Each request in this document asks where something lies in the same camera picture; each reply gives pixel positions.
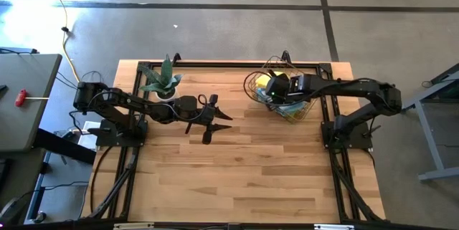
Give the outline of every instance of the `concrete floor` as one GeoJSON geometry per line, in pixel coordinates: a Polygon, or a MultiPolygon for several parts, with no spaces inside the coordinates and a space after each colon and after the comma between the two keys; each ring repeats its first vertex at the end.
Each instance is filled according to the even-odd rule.
{"type": "MultiPolygon", "coordinates": [[[[62,8],[55,0],[0,6],[0,45],[62,53],[62,8]]],[[[68,0],[116,3],[320,5],[320,0],[68,0]]],[[[335,6],[455,7],[458,0],[328,0],[335,6]]],[[[75,35],[67,51],[82,75],[103,74],[111,85],[119,59],[161,59],[179,52],[184,59],[260,59],[290,51],[293,60],[331,61],[322,11],[208,9],[69,8],[75,35]]],[[[340,61],[352,63],[355,77],[393,82],[403,98],[422,91],[420,83],[459,62],[459,13],[331,12],[340,61]]],[[[60,72],[72,79],[63,61],[60,72]]],[[[45,130],[71,126],[74,91],[56,82],[42,119],[45,130]]],[[[97,120],[96,116],[84,120],[97,120]]],[[[427,142],[413,112],[379,117],[374,134],[377,177],[387,218],[393,222],[459,228],[459,178],[421,184],[417,174],[434,169],[427,142]]],[[[79,170],[89,179],[88,170],[79,170]]],[[[74,195],[71,213],[53,211],[54,219],[75,218],[81,188],[53,195],[74,195]]]]}

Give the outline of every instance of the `metal basket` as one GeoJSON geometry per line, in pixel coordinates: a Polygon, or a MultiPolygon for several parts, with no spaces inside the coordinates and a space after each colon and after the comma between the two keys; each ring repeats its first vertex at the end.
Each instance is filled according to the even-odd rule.
{"type": "MultiPolygon", "coordinates": [[[[293,76],[304,74],[304,72],[301,72],[299,69],[295,68],[291,63],[286,62],[284,59],[281,59],[280,57],[277,57],[277,56],[271,57],[262,66],[262,69],[260,71],[268,73],[268,70],[272,70],[275,72],[283,72],[289,78],[293,76]]],[[[268,98],[267,101],[269,102],[270,99],[268,96],[262,95],[257,92],[256,81],[258,77],[261,77],[263,75],[264,74],[262,73],[254,73],[253,75],[250,75],[250,77],[246,80],[245,87],[246,89],[250,90],[249,94],[251,94],[252,97],[255,98],[256,100],[266,100],[268,98]]],[[[282,117],[284,117],[290,123],[297,123],[297,122],[302,121],[305,118],[309,110],[313,107],[315,101],[316,101],[316,98],[311,99],[310,102],[304,102],[302,108],[295,110],[295,112],[286,112],[282,108],[275,106],[275,105],[266,105],[266,106],[268,107],[268,110],[275,111],[279,115],[282,115],[282,117]]]]}

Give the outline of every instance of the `green plant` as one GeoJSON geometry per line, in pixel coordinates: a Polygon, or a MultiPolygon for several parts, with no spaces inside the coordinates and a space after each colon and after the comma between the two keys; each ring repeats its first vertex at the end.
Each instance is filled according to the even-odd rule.
{"type": "Polygon", "coordinates": [[[155,91],[162,95],[172,93],[183,77],[183,75],[172,76],[172,62],[168,55],[166,55],[166,59],[161,65],[161,74],[143,65],[139,65],[138,68],[145,74],[147,80],[150,82],[149,85],[142,86],[139,89],[143,91],[155,91]]]}

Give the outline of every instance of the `wooden plank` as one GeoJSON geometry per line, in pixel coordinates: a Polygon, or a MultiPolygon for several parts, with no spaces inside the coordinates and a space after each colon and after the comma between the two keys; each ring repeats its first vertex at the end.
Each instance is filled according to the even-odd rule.
{"type": "MultiPolygon", "coordinates": [[[[120,61],[115,87],[132,92],[137,63],[138,60],[120,61]]],[[[349,63],[334,62],[331,66],[335,78],[353,78],[349,63]]],[[[129,221],[339,221],[330,160],[319,130],[321,104],[315,102],[305,120],[292,125],[245,96],[242,82],[252,71],[253,68],[174,68],[174,73],[184,74],[180,95],[218,94],[217,105],[234,120],[215,122],[232,128],[215,133],[212,144],[202,145],[202,126],[193,126],[186,135],[186,123],[162,125],[147,118],[147,140],[139,156],[129,221]]],[[[343,114],[359,108],[353,97],[339,97],[339,104],[343,114]]],[[[98,152],[96,162],[103,150],[98,152]]],[[[119,150],[113,148],[101,163],[94,186],[96,206],[113,185],[119,150]]],[[[384,217],[371,158],[361,150],[350,150],[349,159],[357,190],[375,213],[384,217]]],[[[349,210],[345,190],[344,198],[349,210]]],[[[89,192],[82,215],[88,214],[89,192]]]]}

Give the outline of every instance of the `wire basket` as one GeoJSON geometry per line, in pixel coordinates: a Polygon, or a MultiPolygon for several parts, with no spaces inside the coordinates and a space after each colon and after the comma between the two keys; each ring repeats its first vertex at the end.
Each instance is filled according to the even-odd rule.
{"type": "MultiPolygon", "coordinates": [[[[281,59],[280,57],[273,56],[271,57],[260,70],[261,72],[268,73],[268,70],[272,70],[274,72],[282,72],[285,73],[288,78],[293,76],[303,75],[304,72],[301,72],[299,69],[294,67],[291,63],[286,62],[285,60],[281,59]]],[[[246,80],[245,88],[248,89],[250,92],[249,95],[256,100],[263,101],[263,102],[270,102],[272,101],[269,96],[264,95],[260,89],[261,87],[257,87],[257,79],[264,74],[262,73],[254,73],[250,75],[249,78],[246,80]]],[[[275,111],[282,117],[284,117],[290,123],[297,123],[302,121],[306,115],[308,114],[309,110],[313,107],[314,103],[316,102],[316,98],[311,99],[310,102],[302,102],[300,104],[295,105],[295,107],[289,106],[275,106],[275,105],[266,105],[269,111],[275,111]]]]}

